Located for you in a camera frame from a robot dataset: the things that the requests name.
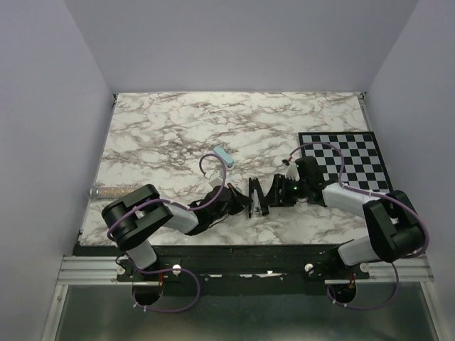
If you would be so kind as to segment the light blue stapler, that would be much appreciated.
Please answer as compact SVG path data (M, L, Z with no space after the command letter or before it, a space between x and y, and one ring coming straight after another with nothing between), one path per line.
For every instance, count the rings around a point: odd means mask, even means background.
M216 146L213 149L213 152L222 158L227 168L232 168L234 166L234 160L232 156L222 146Z

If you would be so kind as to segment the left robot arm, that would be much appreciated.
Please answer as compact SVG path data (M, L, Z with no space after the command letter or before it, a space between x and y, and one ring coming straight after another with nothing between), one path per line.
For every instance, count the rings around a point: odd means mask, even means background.
M202 200L188 207L160 197L148 184L108 204L102 218L107 236L134 262L133 272L143 281L157 274L158 256L148 238L161 227L193 236L210 229L218 220L233 216L250 206L252 199L232 184L217 186Z

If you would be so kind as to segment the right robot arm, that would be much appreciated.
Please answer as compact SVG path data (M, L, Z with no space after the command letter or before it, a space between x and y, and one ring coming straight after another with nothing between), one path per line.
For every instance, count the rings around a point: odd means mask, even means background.
M310 205L336 208L365 220L368 235L338 246L326 260L333 277L343 278L354 265L365 262L392 263L425 246L427 238L404 192L396 190L383 195L325 180L313 156L298 158L289 167L295 168L298 177L274 175L264 197L265 205L292 207L298 200L305 200Z

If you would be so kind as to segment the black stapler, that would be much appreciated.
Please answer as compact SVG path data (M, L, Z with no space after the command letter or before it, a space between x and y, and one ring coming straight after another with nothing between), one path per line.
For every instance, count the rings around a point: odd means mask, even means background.
M257 178L248 179L248 194L250 198L248 217L252 218L255 215L267 216L269 214L269 206Z

